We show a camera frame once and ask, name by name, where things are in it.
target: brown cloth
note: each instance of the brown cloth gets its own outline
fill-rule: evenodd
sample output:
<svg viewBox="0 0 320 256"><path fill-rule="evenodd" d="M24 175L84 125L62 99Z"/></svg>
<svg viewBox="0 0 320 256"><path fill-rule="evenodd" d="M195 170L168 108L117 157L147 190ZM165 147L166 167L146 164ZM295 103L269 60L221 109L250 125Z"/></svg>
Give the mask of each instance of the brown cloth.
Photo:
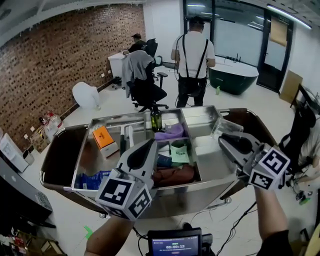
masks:
<svg viewBox="0 0 320 256"><path fill-rule="evenodd" d="M152 178L154 186L161 188L190 183L194 180L194 176L194 167L184 164L182 169L158 167Z"/></svg>

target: orange box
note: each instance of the orange box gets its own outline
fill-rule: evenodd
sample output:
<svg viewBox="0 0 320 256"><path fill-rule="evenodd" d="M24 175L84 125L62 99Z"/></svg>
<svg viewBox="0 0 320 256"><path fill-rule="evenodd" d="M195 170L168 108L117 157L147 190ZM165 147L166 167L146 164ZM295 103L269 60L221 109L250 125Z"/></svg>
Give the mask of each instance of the orange box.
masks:
<svg viewBox="0 0 320 256"><path fill-rule="evenodd" d="M108 156L119 150L117 143L111 137L105 126L94 130L92 134L104 158L107 158Z"/></svg>

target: digital display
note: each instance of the digital display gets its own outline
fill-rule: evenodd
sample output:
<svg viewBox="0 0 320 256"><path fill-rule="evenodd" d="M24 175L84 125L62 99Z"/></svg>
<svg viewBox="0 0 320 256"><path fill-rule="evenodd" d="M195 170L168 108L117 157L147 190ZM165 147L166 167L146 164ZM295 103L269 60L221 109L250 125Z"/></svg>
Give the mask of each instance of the digital display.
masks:
<svg viewBox="0 0 320 256"><path fill-rule="evenodd" d="M154 256L196 256L198 255L198 236L170 239L152 239Z"/></svg>

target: gray jacket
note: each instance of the gray jacket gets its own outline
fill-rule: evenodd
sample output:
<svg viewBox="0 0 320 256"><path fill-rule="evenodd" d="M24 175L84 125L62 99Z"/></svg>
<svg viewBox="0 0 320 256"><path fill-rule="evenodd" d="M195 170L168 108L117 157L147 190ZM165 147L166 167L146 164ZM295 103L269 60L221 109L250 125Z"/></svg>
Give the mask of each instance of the gray jacket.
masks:
<svg viewBox="0 0 320 256"><path fill-rule="evenodd" d="M125 88L125 95L130 96L128 82L134 83L135 79L146 80L146 67L154 61L144 50L136 50L124 58L122 63L122 88Z"/></svg>

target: brick wall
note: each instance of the brick wall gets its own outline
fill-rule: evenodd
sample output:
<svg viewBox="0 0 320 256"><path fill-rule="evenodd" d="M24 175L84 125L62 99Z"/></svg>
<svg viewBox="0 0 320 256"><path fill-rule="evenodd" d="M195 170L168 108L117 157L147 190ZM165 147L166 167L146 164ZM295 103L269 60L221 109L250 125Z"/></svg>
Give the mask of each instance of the brick wall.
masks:
<svg viewBox="0 0 320 256"><path fill-rule="evenodd" d="M23 136L40 126L40 116L75 104L76 83L112 79L108 57L129 47L135 33L146 37L142 5L113 4L52 17L8 41L0 48L0 127L27 148Z"/></svg>

